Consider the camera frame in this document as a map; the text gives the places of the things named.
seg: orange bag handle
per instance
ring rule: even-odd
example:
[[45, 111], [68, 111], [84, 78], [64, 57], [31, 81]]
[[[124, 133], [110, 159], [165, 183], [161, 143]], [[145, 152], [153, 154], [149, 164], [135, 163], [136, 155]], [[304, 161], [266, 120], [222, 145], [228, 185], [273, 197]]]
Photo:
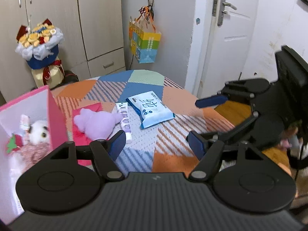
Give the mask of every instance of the orange bag handle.
[[152, 16], [152, 13], [151, 13], [149, 7], [148, 6], [141, 7], [141, 9], [139, 9], [139, 12], [140, 12], [140, 16], [137, 18], [137, 20], [135, 20], [135, 23], [137, 23], [140, 20], [141, 17], [144, 18], [143, 21], [145, 21], [145, 20], [148, 21], [147, 18], [150, 18], [150, 21], [152, 23], [152, 27], [154, 29], [154, 33], [156, 33], [156, 28], [154, 26], [153, 16]]

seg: patterned bedspread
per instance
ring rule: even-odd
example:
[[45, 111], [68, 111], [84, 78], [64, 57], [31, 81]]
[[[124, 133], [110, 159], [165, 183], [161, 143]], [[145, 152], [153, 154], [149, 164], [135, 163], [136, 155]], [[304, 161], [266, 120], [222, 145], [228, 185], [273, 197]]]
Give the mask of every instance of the patterned bedspread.
[[64, 113], [67, 132], [72, 140], [73, 109], [100, 102], [103, 110], [116, 112], [116, 102], [125, 102], [127, 97], [151, 90], [176, 117], [141, 129], [140, 117], [129, 106], [133, 140], [126, 144], [116, 164], [126, 175], [132, 171], [185, 172], [188, 175], [198, 163], [185, 140], [188, 132], [228, 131], [233, 125], [212, 108], [196, 108], [196, 97], [173, 81], [157, 72], [129, 70], [69, 84], [53, 90], [52, 93]]

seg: white door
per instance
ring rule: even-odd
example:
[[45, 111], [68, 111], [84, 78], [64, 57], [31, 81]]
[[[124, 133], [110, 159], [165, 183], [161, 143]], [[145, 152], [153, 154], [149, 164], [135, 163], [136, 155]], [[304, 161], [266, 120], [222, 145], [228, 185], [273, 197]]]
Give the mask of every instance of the white door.
[[35, 87], [29, 66], [15, 53], [18, 30], [28, 25], [25, 0], [0, 0], [0, 15], [0, 90], [8, 102]]
[[26, 0], [32, 27], [48, 18], [62, 30], [64, 42], [59, 45], [59, 59], [64, 69], [86, 61], [77, 0]]
[[225, 6], [223, 23], [218, 26], [218, 0], [216, 20], [212, 20], [212, 35], [198, 91], [199, 98], [216, 94], [224, 87], [225, 81], [238, 80], [247, 58], [259, 0], [225, 1], [233, 4], [237, 10]]
[[123, 47], [121, 0], [78, 0], [88, 61]]

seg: drawer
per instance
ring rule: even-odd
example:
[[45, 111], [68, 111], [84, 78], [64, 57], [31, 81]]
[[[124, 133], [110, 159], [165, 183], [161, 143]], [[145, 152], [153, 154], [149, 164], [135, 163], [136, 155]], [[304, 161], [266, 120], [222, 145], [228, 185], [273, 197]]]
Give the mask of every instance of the drawer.
[[107, 75], [125, 67], [124, 49], [118, 49], [108, 54], [88, 61], [91, 77]]

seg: door frame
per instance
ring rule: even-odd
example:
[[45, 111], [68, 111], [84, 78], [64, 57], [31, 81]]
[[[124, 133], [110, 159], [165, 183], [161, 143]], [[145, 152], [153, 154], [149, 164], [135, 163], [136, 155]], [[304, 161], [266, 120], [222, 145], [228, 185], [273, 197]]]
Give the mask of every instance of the door frame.
[[191, 37], [190, 56], [187, 67], [185, 89], [197, 95], [203, 69], [208, 59], [207, 51], [213, 42], [216, 17], [212, 16], [213, 0], [196, 0], [193, 33]]

